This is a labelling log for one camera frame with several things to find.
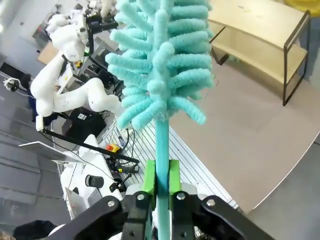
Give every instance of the microfiber bristle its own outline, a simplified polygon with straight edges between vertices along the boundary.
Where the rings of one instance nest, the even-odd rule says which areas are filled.
[[[117,123],[141,129],[152,119],[167,120],[183,110],[198,124],[206,116],[194,104],[199,91],[213,84],[207,23],[208,0],[119,0],[115,19],[127,27],[110,38],[126,50],[105,60],[110,73],[123,80],[127,108]]]

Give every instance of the black cylinder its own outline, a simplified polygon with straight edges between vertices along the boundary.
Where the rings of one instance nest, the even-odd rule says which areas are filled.
[[[105,181],[102,176],[87,175],[85,177],[85,185],[87,187],[102,188]]]

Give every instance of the gray floor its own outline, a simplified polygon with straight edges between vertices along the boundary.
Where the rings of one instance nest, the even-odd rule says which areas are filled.
[[[248,217],[276,240],[320,239],[320,145]]]

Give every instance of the screw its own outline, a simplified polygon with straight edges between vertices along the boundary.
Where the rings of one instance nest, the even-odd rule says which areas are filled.
[[[215,200],[213,199],[209,199],[206,204],[209,206],[209,207],[213,207],[214,205],[216,205],[216,202]]]
[[[184,200],[186,198],[186,195],[183,192],[178,193],[176,196],[178,200]]]
[[[143,194],[139,194],[136,198],[138,200],[143,200],[143,199],[145,199],[145,196]]]
[[[114,201],[108,201],[107,204],[108,204],[109,207],[113,207],[115,205],[115,202]]]

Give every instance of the shelf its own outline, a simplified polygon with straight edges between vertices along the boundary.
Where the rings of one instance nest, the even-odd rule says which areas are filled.
[[[284,84],[284,52],[240,31],[225,28],[211,43]],[[293,44],[288,52],[287,82],[293,77],[307,51]]]
[[[270,0],[211,0],[208,20],[237,29],[278,49],[294,32],[304,12]]]

